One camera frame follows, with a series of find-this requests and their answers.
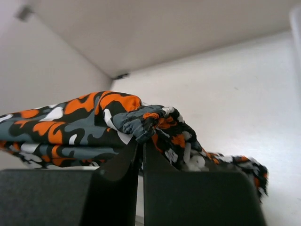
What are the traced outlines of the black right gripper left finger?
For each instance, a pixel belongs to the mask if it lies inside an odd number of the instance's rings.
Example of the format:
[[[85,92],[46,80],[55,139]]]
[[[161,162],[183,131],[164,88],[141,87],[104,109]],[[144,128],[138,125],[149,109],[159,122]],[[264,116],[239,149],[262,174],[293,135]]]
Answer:
[[[5,169],[0,173],[3,226],[133,226],[139,145],[95,170]]]

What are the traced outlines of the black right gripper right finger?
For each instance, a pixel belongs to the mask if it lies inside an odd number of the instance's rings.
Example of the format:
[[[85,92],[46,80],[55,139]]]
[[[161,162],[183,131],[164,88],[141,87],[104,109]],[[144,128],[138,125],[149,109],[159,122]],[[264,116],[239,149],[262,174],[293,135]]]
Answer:
[[[266,225],[254,185],[234,167],[179,171],[149,141],[143,172],[147,226]]]

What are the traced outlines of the orange camouflage shorts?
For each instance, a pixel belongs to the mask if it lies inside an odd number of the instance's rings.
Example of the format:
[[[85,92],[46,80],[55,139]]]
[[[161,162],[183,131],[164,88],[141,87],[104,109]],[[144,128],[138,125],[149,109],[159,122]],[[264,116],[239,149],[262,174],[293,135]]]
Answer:
[[[176,108],[148,105],[135,95],[94,92],[0,118],[1,150],[33,169],[101,166],[132,140],[152,141],[178,170],[235,167],[250,178],[259,197],[267,194],[265,166],[245,156],[207,152]]]

